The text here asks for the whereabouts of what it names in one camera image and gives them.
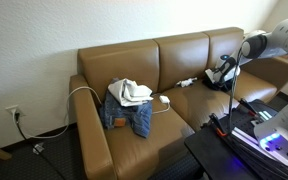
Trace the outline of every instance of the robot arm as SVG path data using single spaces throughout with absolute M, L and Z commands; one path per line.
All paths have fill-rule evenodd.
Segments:
M 221 86 L 234 76 L 232 72 L 235 72 L 238 58 L 240 58 L 239 65 L 242 65 L 252 59 L 276 57 L 287 53 L 288 19 L 280 22 L 271 33 L 260 31 L 250 33 L 244 38 L 241 47 L 221 67 L 205 72 L 213 84 Z

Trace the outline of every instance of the power plug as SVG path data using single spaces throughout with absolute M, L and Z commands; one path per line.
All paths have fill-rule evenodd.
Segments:
M 160 101 L 164 104 L 170 103 L 170 99 L 167 96 L 160 96 Z

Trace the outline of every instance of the black table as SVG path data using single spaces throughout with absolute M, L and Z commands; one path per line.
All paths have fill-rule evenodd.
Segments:
M 277 113 L 272 108 L 269 108 L 264 103 L 261 103 L 261 101 L 254 101 L 251 102 L 251 104 L 257 111 L 265 110 L 273 116 Z M 250 119 L 247 119 L 247 117 L 248 116 L 245 117 L 243 115 L 242 119 L 246 122 L 242 122 L 241 125 L 237 123 L 237 121 L 241 121 L 241 118 L 235 115 L 235 119 L 238 120 L 236 120 L 236 124 L 233 123 L 233 127 L 242 126 L 242 128 L 239 127 L 242 130 L 243 128 L 249 128 L 251 125 L 251 116 Z M 202 169 L 199 171 L 205 171 L 211 179 L 260 179 L 260 177 L 257 176 L 247 165 L 245 165 L 243 161 L 241 161 L 240 158 L 234 153 L 234 151 L 223 140 L 221 140 L 221 138 L 218 137 L 214 128 L 211 126 L 207 126 L 192 136 L 186 138 L 185 145 L 197 162 L 201 165 Z

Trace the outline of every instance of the wall outlet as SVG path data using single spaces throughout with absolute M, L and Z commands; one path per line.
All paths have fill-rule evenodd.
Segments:
M 6 110 L 8 113 L 10 113 L 11 115 L 13 115 L 13 114 L 12 114 L 13 109 L 15 109 L 16 112 L 20 113 L 20 117 L 25 116 L 25 114 L 24 114 L 24 113 L 22 112 L 22 110 L 18 107 L 18 105 L 13 105 L 13 106 L 6 107 L 6 108 L 5 108 L 5 110 Z

